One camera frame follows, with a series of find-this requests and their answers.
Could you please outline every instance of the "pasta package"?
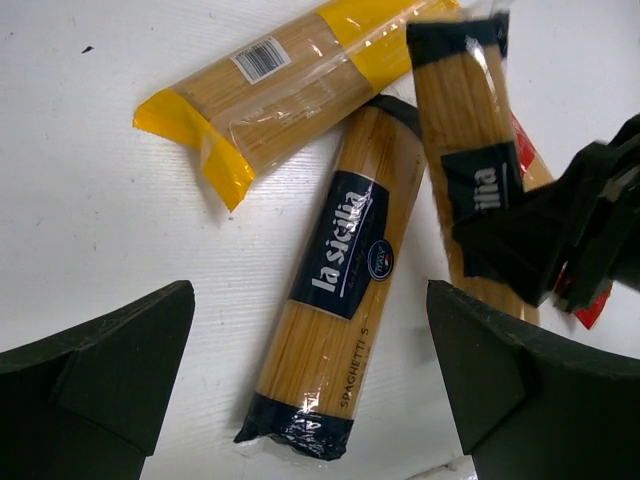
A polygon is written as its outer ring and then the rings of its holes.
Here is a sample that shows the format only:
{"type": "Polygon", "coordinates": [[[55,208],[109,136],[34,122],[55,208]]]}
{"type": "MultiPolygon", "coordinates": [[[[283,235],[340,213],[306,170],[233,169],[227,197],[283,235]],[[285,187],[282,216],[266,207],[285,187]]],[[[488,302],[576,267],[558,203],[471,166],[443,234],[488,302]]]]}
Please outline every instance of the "pasta package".
{"type": "Polygon", "coordinates": [[[230,210],[252,181],[411,70],[411,18],[456,0],[333,0],[138,107],[134,125],[200,150],[230,210]]]}
{"type": "Polygon", "coordinates": [[[537,309],[490,266],[464,252],[452,235],[455,223],[508,208],[524,195],[503,72],[508,22],[508,14],[499,13],[412,23],[407,41],[452,283],[505,313],[538,323],[537,309]]]}
{"type": "Polygon", "coordinates": [[[346,451],[426,160],[417,110],[378,96],[351,118],[236,442],[346,451]]]}

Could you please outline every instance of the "dry spaghetti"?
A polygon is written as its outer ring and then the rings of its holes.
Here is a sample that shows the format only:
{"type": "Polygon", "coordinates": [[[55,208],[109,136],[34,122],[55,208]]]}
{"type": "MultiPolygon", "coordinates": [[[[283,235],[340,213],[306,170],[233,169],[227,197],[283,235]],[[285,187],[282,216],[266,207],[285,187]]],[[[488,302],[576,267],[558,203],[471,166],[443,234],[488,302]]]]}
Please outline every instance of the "dry spaghetti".
{"type": "Polygon", "coordinates": [[[426,160],[418,114],[377,97],[351,119],[236,441],[343,455],[426,160]]]}
{"type": "Polygon", "coordinates": [[[411,69],[409,18],[455,0],[334,0],[142,104],[134,125],[200,149],[202,171],[233,209],[257,175],[411,69]]]}
{"type": "Polygon", "coordinates": [[[523,194],[503,74],[508,16],[410,24],[407,32],[424,145],[455,286],[518,318],[538,312],[463,252],[453,225],[508,208],[523,194]]]}

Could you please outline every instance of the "transparent plastic packaging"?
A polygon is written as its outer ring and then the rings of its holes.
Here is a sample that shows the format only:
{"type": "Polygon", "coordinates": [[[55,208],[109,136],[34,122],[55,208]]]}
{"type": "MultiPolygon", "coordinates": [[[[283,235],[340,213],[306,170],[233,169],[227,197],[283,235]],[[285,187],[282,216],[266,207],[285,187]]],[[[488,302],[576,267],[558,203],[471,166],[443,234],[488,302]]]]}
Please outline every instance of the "transparent plastic packaging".
{"type": "Polygon", "coordinates": [[[452,283],[531,323],[536,308],[452,238],[460,222],[523,195],[503,61],[508,13],[411,23],[407,30],[429,170],[452,283]]]}
{"type": "Polygon", "coordinates": [[[340,458],[426,159],[415,107],[378,96],[342,152],[236,442],[340,458]]]}
{"type": "Polygon", "coordinates": [[[249,185],[411,69],[406,22],[455,0],[334,0],[162,90],[134,125],[200,150],[233,210],[249,185]]]}

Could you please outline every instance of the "white surface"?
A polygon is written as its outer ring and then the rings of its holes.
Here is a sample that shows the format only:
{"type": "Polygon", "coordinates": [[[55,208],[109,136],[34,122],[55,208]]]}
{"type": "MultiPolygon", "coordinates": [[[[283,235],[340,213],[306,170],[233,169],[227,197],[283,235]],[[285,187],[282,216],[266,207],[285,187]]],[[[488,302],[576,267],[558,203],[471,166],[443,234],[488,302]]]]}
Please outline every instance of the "white surface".
{"type": "MultiPolygon", "coordinates": [[[[135,106],[154,91],[317,3],[0,4],[0,351],[175,279],[196,288],[193,329],[145,480],[402,480],[460,453],[424,312],[426,280],[446,275],[428,181],[348,453],[318,466],[272,443],[238,447],[231,439],[339,129],[259,182],[231,216],[194,172],[192,154],[130,126],[135,106]],[[95,50],[82,55],[88,45],[95,50]]],[[[579,148],[611,138],[640,111],[639,22],[636,0],[514,7],[512,104],[555,175],[579,148]]],[[[411,80],[396,90],[411,97],[411,80]]],[[[543,324],[640,357],[637,304],[635,293],[616,287],[592,332],[548,306],[543,324]]]]}
{"type": "Polygon", "coordinates": [[[440,467],[432,468],[409,480],[478,480],[473,459],[460,457],[440,467]]]}

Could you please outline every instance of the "white label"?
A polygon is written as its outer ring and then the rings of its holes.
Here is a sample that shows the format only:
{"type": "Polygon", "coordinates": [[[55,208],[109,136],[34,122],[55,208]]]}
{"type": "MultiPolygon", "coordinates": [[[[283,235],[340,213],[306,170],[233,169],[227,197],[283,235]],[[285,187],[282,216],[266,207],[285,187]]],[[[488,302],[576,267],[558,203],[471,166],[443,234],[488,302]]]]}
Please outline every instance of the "white label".
{"type": "Polygon", "coordinates": [[[291,63],[287,52],[273,37],[268,37],[231,57],[251,85],[291,63]]]}

